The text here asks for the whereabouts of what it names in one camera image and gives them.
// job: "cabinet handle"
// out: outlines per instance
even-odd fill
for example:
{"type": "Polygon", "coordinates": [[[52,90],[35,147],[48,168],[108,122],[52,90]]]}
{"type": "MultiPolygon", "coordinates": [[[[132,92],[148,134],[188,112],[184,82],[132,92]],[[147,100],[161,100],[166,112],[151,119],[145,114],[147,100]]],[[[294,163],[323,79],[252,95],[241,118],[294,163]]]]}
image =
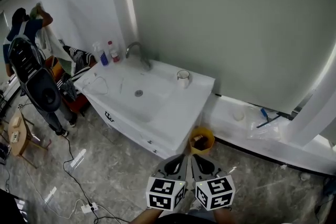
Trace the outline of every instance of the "cabinet handle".
{"type": "Polygon", "coordinates": [[[114,120],[111,118],[110,114],[105,111],[105,117],[107,117],[107,119],[110,121],[110,122],[114,122],[114,120]]]}

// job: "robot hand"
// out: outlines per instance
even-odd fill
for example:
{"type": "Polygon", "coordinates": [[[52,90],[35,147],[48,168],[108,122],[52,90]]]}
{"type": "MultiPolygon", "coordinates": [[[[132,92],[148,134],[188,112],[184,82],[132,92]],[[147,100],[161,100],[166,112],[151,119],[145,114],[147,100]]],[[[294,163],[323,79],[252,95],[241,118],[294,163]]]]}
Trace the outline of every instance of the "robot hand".
{"type": "Polygon", "coordinates": [[[191,157],[196,199],[206,210],[230,206],[236,188],[231,175],[222,171],[215,160],[194,154],[191,157]]]}
{"type": "MultiPolygon", "coordinates": [[[[207,210],[232,204],[235,193],[231,175],[226,176],[218,163],[209,157],[191,157],[196,198],[207,210]]],[[[149,178],[146,189],[147,206],[173,211],[184,198],[187,157],[175,155],[160,162],[149,178]]]]}

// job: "white pillar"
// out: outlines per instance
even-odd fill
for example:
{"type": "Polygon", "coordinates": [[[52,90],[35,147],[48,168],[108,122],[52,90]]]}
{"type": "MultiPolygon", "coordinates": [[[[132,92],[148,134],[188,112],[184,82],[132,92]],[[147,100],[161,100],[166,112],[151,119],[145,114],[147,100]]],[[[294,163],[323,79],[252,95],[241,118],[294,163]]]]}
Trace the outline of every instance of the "white pillar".
{"type": "Polygon", "coordinates": [[[288,142],[305,146],[327,128],[335,118],[336,60],[333,59],[316,91],[300,113],[288,124],[283,135],[288,142]]]}

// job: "person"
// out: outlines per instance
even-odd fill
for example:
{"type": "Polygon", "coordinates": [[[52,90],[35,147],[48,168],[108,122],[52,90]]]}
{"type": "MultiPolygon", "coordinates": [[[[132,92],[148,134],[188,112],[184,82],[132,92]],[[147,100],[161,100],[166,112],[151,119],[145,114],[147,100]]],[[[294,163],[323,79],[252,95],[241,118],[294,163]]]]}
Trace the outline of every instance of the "person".
{"type": "Polygon", "coordinates": [[[229,207],[207,211],[198,200],[192,203],[187,214],[170,214],[159,218],[162,212],[160,209],[148,208],[130,224],[235,224],[229,207]]]}
{"type": "MultiPolygon", "coordinates": [[[[12,17],[12,28],[5,39],[3,45],[4,61],[6,65],[7,75],[10,77],[14,74],[12,66],[8,58],[8,50],[10,43],[13,41],[14,37],[18,35],[20,31],[21,24],[27,22],[24,35],[26,35],[30,42],[36,46],[35,36],[38,30],[42,27],[46,27],[53,22],[53,18],[47,12],[45,12],[40,5],[37,5],[37,14],[39,14],[42,19],[29,19],[29,15],[26,14],[24,8],[19,8],[12,17]]],[[[44,110],[37,108],[37,111],[42,115],[42,117],[49,124],[50,128],[55,131],[57,135],[67,136],[68,132],[62,127],[55,113],[48,113],[44,110]]],[[[71,127],[76,126],[77,115],[69,110],[69,108],[61,102],[59,110],[64,115],[64,118],[70,123],[71,127]]]]}

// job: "plastic bag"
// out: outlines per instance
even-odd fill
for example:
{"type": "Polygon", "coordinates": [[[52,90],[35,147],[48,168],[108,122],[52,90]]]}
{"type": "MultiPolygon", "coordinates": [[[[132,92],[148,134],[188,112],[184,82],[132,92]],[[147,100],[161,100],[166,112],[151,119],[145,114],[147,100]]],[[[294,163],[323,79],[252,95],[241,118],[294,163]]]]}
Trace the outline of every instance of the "plastic bag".
{"type": "MultiPolygon", "coordinates": [[[[276,141],[281,140],[281,134],[279,130],[279,122],[281,122],[281,117],[265,124],[260,128],[257,128],[257,126],[267,122],[267,119],[264,117],[260,109],[261,108],[256,106],[245,107],[247,138],[276,141]]],[[[277,116],[277,112],[275,111],[266,110],[266,112],[270,119],[274,119],[277,116]]]]}

